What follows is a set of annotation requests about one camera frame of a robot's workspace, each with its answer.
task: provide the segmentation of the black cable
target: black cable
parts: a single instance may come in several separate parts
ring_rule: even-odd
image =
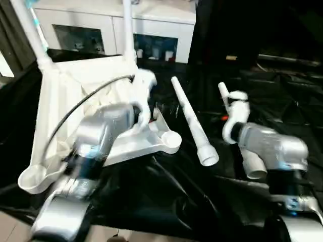
[[[56,133],[58,132],[58,130],[61,128],[61,126],[63,125],[63,123],[67,120],[67,118],[79,107],[81,106],[86,100],[88,100],[90,97],[92,97],[94,94],[96,94],[98,91],[102,90],[104,87],[110,85],[113,82],[116,82],[120,79],[123,78],[131,78],[130,75],[127,76],[121,76],[121,77],[117,77],[114,78],[106,83],[104,83],[103,85],[99,86],[98,88],[96,88],[94,91],[92,91],[90,94],[88,94],[87,96],[85,96],[81,101],[79,101],[74,107],[72,107],[72,109],[62,118],[62,120],[57,124],[56,128],[54,129],[53,133],[51,134],[49,140],[47,141],[45,147],[44,147],[44,151],[43,154],[41,156],[41,161],[45,160],[46,158],[46,154],[49,148],[49,145],[51,143],[51,141],[53,140],[54,136],[56,135]]]

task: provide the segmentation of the white cylindrical rod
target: white cylindrical rod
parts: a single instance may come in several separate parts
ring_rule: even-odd
[[[218,88],[219,88],[223,103],[226,107],[227,113],[229,114],[229,104],[228,104],[228,97],[230,95],[229,91],[228,91],[226,85],[224,84],[224,82],[220,82],[218,84]]]
[[[196,144],[197,156],[201,164],[204,166],[216,164],[219,161],[218,153],[215,148],[210,145],[208,138],[182,89],[181,84],[179,83],[177,77],[172,77],[171,81]]]
[[[136,59],[136,51],[133,43],[132,31],[132,6],[131,0],[123,0],[123,21],[124,21],[124,57],[128,61]]]
[[[49,57],[42,46],[41,39],[38,35],[36,26],[34,25],[34,20],[32,18],[31,12],[27,9],[25,1],[11,0],[11,4],[37,57],[38,63],[48,61]]]
[[[259,156],[249,150],[241,149],[240,152],[243,158],[243,168],[249,179],[261,179],[266,178],[267,169],[263,163],[263,160]]]

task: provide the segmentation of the white plastic stand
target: white plastic stand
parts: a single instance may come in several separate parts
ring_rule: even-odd
[[[19,178],[21,189],[37,194],[46,190],[64,172],[66,164],[61,162],[71,150],[74,132],[85,115],[93,114],[99,107],[111,103],[126,102],[140,104],[142,113],[133,129],[119,136],[104,165],[125,161],[156,151],[175,153],[181,137],[170,131],[159,110],[156,121],[149,123],[147,104],[151,80],[154,75],[140,71],[136,66],[130,8],[131,0],[124,0],[126,55],[73,62],[53,63],[44,52],[40,37],[33,24],[31,13],[23,0],[12,0],[13,7],[36,54],[43,73],[38,113],[30,165]],[[133,83],[125,78],[112,83],[81,105],[65,122],[49,146],[45,160],[41,160],[44,145],[61,118],[84,96],[102,83],[125,75],[135,75]]]

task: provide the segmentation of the black tablecloth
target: black tablecloth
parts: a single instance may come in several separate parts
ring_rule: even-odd
[[[50,51],[55,62],[98,57]],[[171,130],[182,136],[174,155],[158,152],[105,167],[103,186],[95,196],[93,223],[198,240],[257,241],[270,215],[268,191],[248,180],[236,146],[222,140],[226,114],[218,83],[249,95],[250,121],[302,138],[309,148],[309,179],[323,198],[322,79],[278,73],[256,73],[228,66],[188,66],[138,60],[152,70],[158,85],[151,98]],[[203,167],[170,79],[177,76],[220,160]],[[0,89],[0,209],[32,223],[45,193],[30,195],[17,186],[29,165],[41,86],[33,64],[15,82]]]

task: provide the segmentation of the silver robotic arm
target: silver robotic arm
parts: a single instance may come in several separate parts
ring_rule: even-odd
[[[37,241],[83,241],[90,226],[90,197],[102,166],[118,135],[131,129],[140,110],[130,104],[113,104],[85,117],[77,130],[64,175],[41,208],[32,227]]]
[[[237,143],[240,149],[260,158],[248,160],[249,168],[259,167],[253,162],[263,162],[267,171],[266,183],[274,212],[265,223],[267,241],[323,241],[323,213],[306,179],[306,144],[299,138],[248,123],[246,95],[236,92],[231,95],[224,83],[219,84],[219,89],[229,113],[223,129],[224,140]]]

